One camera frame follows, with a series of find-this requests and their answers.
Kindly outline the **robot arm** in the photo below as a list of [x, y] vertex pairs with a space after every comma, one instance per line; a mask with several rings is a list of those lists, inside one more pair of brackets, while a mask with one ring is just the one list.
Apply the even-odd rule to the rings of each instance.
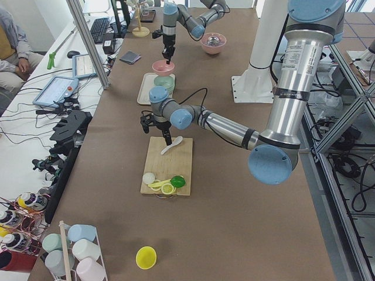
[[163, 24], [161, 35], [163, 37], [164, 49], [163, 58], [170, 64], [175, 52], [176, 26], [179, 22], [194, 40], [200, 40], [205, 34], [209, 24], [221, 19], [225, 14], [230, 13], [226, 1], [200, 1], [208, 10], [194, 17], [184, 5], [165, 1], [163, 6]]
[[152, 111], [141, 118], [145, 132], [196, 123], [226, 142], [250, 151], [250, 173], [265, 184], [287, 180], [298, 163], [298, 129], [325, 46], [343, 35], [344, 1], [266, 1], [247, 70], [233, 77], [235, 102], [272, 105], [266, 128], [256, 130], [215, 114], [202, 105], [170, 98], [166, 88], [149, 91]]

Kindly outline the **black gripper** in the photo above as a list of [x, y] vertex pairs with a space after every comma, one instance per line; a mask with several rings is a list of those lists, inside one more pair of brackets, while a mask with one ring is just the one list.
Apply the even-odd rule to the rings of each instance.
[[176, 35], [163, 34], [164, 49], [162, 51], [163, 57], [166, 59], [166, 63], [170, 65], [171, 58], [175, 52]]
[[166, 142], [166, 145], [167, 146], [171, 145], [172, 137], [169, 131], [171, 127], [171, 123], [162, 116], [154, 115], [154, 124], [159, 130], [161, 130], [164, 140]]

